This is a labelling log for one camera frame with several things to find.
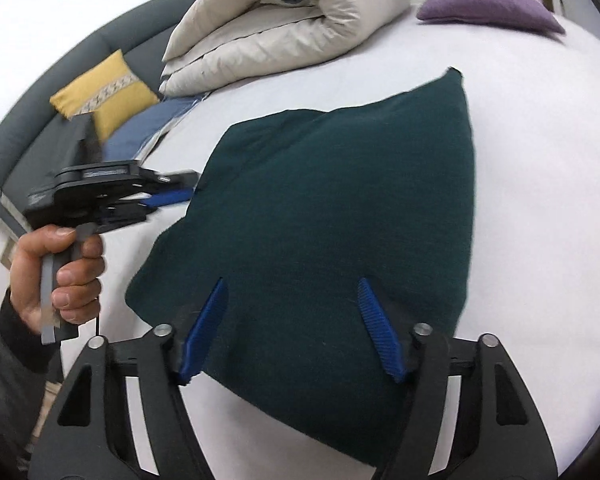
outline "gray handle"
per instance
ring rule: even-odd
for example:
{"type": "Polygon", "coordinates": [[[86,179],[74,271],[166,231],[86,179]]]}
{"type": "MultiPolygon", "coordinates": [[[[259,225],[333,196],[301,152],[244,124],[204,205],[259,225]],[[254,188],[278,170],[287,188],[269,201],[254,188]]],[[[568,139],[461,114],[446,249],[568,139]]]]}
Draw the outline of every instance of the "gray handle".
{"type": "Polygon", "coordinates": [[[40,273],[40,310],[42,311],[42,344],[51,345],[67,339],[78,337],[78,326],[62,319],[60,313],[51,303],[51,293],[58,288],[56,276],[58,270],[69,262],[82,257],[82,243],[96,232],[93,223],[83,224],[76,228],[76,240],[67,250],[56,254],[47,254],[42,258],[40,273]]]}

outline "green pillow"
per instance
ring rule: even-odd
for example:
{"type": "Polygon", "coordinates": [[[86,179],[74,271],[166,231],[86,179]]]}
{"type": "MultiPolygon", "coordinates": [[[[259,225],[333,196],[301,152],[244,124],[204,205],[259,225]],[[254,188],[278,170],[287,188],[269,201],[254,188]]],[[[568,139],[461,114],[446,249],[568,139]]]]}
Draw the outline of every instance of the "green pillow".
{"type": "Polygon", "coordinates": [[[187,215],[126,293],[169,322],[226,280],[205,371],[274,418],[377,465],[404,387],[382,370],[356,290],[380,279],[417,322],[452,334],[466,296],[474,149],[462,76],[369,105],[235,124],[187,215]]]}

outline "dark gray sleeve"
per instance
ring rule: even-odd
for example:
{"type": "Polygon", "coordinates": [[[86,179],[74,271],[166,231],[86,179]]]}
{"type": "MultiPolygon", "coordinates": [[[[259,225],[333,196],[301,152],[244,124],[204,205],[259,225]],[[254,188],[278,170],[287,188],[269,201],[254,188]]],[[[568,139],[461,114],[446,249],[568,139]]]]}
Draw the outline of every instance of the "dark gray sleeve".
{"type": "Polygon", "coordinates": [[[23,455],[38,421],[45,383],[45,375],[25,367],[0,334],[1,462],[14,463],[23,455]]]}

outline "blue pillow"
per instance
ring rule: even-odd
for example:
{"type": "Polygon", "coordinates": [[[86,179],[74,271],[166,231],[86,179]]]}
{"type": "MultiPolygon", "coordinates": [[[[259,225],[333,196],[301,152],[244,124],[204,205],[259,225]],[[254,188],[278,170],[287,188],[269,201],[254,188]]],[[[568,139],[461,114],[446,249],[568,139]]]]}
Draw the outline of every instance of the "blue pillow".
{"type": "Polygon", "coordinates": [[[189,111],[203,96],[167,99],[131,117],[120,126],[102,147],[102,158],[129,160],[136,156],[144,143],[174,117],[189,111]]]}

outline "person's arm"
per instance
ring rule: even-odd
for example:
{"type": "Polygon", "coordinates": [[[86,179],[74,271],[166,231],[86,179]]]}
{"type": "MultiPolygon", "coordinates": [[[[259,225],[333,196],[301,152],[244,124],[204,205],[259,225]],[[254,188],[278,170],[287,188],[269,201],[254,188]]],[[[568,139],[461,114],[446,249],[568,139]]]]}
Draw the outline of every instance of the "person's arm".
{"type": "MultiPolygon", "coordinates": [[[[0,462],[11,467],[23,455],[40,414],[45,375],[59,345],[40,342],[42,257],[68,248],[75,231],[46,226],[24,235],[11,266],[11,288],[0,309],[0,462]]],[[[58,271],[52,295],[63,319],[82,324],[100,312],[97,277],[104,272],[102,240],[89,238],[82,259],[58,271]]]]}

